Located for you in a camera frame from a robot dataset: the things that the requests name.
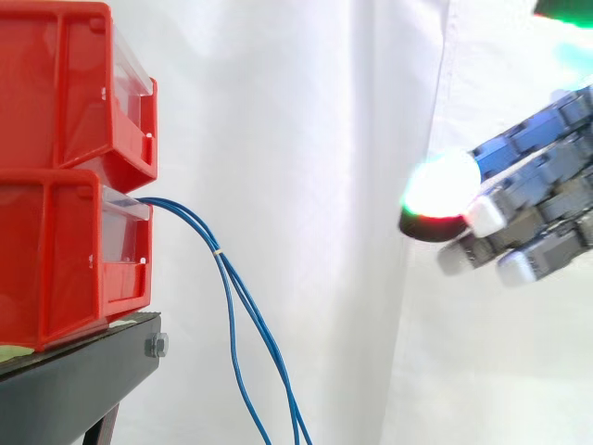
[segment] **glowing light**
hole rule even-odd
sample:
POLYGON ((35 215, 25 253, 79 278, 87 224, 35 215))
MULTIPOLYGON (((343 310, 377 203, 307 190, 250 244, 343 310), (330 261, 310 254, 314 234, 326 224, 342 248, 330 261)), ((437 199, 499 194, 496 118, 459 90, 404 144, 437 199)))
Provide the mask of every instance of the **glowing light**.
POLYGON ((414 171, 403 206, 410 213, 432 218, 461 215, 478 195, 480 184, 480 169, 471 155, 447 153, 414 171))
POLYGON ((559 19, 534 18, 541 44, 548 46, 561 66, 557 86, 578 90, 591 84, 593 75, 593 30, 574 26, 559 19))

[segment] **bright white light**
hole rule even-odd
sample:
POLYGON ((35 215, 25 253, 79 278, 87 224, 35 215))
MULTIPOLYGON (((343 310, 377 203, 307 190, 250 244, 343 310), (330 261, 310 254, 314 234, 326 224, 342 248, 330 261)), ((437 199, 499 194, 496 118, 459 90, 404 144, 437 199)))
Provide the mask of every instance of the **bright white light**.
POLYGON ((480 169, 465 152, 427 160, 412 174, 403 199, 411 213, 434 218, 461 215, 480 192, 480 169))

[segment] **white fabric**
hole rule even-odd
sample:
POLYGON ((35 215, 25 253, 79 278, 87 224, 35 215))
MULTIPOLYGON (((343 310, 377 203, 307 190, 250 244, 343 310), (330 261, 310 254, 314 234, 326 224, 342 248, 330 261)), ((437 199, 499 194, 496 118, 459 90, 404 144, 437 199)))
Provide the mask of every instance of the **white fabric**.
MULTIPOLYGON (((452 0, 432 152, 470 149, 549 102, 564 73, 533 3, 452 0)), ((411 250, 381 443, 591 443, 591 256, 509 290, 493 266, 443 276, 436 249, 411 250)))
MULTIPOLYGON (((210 224, 284 353, 316 444, 382 435, 407 242, 398 197, 423 155, 446 0, 113 0, 158 80, 159 178, 210 224)), ((156 211, 153 304, 170 351, 120 407, 114 445, 259 444, 236 387, 221 280, 156 211)), ((293 443, 280 378, 235 302, 246 387, 293 443)))

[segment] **stacked plastic bins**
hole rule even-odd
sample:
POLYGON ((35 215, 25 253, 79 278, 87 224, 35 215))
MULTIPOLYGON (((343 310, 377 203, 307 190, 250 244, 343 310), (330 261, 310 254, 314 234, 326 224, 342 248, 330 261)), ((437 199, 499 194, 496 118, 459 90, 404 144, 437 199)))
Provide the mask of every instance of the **stacked plastic bins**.
POLYGON ((157 85, 99 3, 0 2, 0 345, 150 302, 157 85))

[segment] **blue wire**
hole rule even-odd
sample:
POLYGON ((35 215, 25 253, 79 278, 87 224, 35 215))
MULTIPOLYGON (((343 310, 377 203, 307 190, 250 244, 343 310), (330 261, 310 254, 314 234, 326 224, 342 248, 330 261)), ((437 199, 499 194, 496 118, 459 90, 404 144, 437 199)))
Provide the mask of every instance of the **blue wire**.
MULTIPOLYGON (((142 198, 142 199, 140 199, 140 201, 145 202, 147 204, 153 204, 153 205, 156 205, 163 209, 172 211, 173 213, 182 217, 187 223, 189 223, 187 220, 187 217, 193 218, 197 222, 197 224, 199 224, 199 226, 200 226, 199 229, 202 229, 202 231, 200 231, 194 224, 190 223, 190 225, 192 225, 192 227, 194 227, 194 229, 197 230, 198 233, 202 236, 202 238, 207 242, 208 246, 210 247, 210 250, 212 252, 214 252, 214 251, 220 249, 220 245, 219 245, 218 241, 216 240, 216 237, 209 230, 206 223, 201 218, 199 218, 194 212, 192 212, 191 210, 189 210, 182 204, 179 204, 175 201, 171 201, 169 199, 158 198, 158 197, 142 198), (185 217, 183 217, 182 214, 180 214, 178 212, 179 210, 181 212, 185 213, 185 215, 184 215, 185 217)), ((220 255, 215 256, 215 258, 217 260, 217 264, 219 264, 219 257, 221 258, 224 268, 226 269, 226 271, 228 272, 228 274, 231 278, 231 282, 237 292, 237 295, 239 296, 239 299, 241 299, 241 302, 245 306, 249 316, 251 317, 256 328, 258 329, 259 334, 261 335, 262 339, 264 340, 266 347, 268 348, 268 351, 270 352, 270 355, 272 356, 272 359, 274 360, 276 368, 278 369, 278 372, 284 382, 284 386, 286 388, 286 395, 287 395, 288 403, 289 403, 289 407, 290 407, 291 420, 293 423, 293 431, 295 434, 295 444, 298 445, 298 443, 299 443, 298 427, 300 426, 300 428, 303 432, 303 436, 305 437, 305 441, 308 443, 308 445, 312 445, 312 440, 309 436, 309 432, 307 431, 307 428, 303 421, 300 410, 298 409, 297 401, 296 401, 294 393, 292 391, 290 381, 288 378, 288 373, 286 371, 286 367, 284 365, 284 360, 282 358, 282 354, 280 353, 278 345, 276 344, 273 336, 271 335, 271 332, 268 329, 268 326, 265 324, 263 317, 261 316, 261 313, 259 312, 255 301, 251 298, 251 295, 249 294, 248 290, 246 289, 246 286, 243 283, 243 280, 241 280, 241 277, 239 276, 239 274, 237 273, 235 268, 232 266, 231 262, 228 260, 228 258, 226 258, 226 255, 224 255, 224 253, 221 253, 220 255)))
MULTIPOLYGON (((188 217, 186 214, 184 214, 181 210, 178 210, 175 207, 173 207, 165 202, 160 202, 157 199, 142 198, 142 199, 138 199, 138 200, 140 202, 144 202, 146 204, 152 204, 153 206, 161 207, 162 209, 168 210, 168 211, 176 214, 177 216, 182 218, 186 223, 191 225, 194 228, 194 230, 196 230, 196 232, 198 232, 200 234, 202 239, 204 239, 206 244, 208 244, 210 251, 214 252, 217 250, 217 249, 215 249, 216 245, 213 244, 212 240, 208 236, 208 233, 205 232, 204 230, 202 230, 202 228, 199 225, 197 225, 190 217, 188 217)), ((239 361, 237 359, 236 335, 234 332, 234 312, 233 312, 233 299, 232 299, 232 294, 231 294, 231 287, 229 286, 229 281, 226 277, 226 273, 224 272, 224 266, 222 264, 222 260, 220 258, 218 258, 218 256, 215 256, 214 259, 216 260, 216 264, 219 267, 219 272, 221 273, 222 282, 224 284, 224 292, 226 294, 227 306, 228 306, 228 310, 229 310, 229 327, 230 327, 230 337, 231 337, 231 360, 233 362, 234 375, 235 375, 235 378, 237 381, 237 385, 239 387, 239 390, 241 391, 241 396, 243 397, 243 401, 244 401, 247 409, 249 410, 249 413, 251 414, 253 421, 255 422, 256 426, 258 427, 259 433, 263 437, 264 442, 266 443, 266 445, 271 445, 271 441, 268 436, 268 433, 266 432, 266 429, 264 428, 263 424, 259 420, 259 416, 256 413, 255 408, 253 407, 253 403, 251 403, 251 399, 249 398, 249 396, 247 394, 247 390, 245 388, 245 384, 243 383, 243 377, 241 376, 241 368, 239 367, 239 361)))

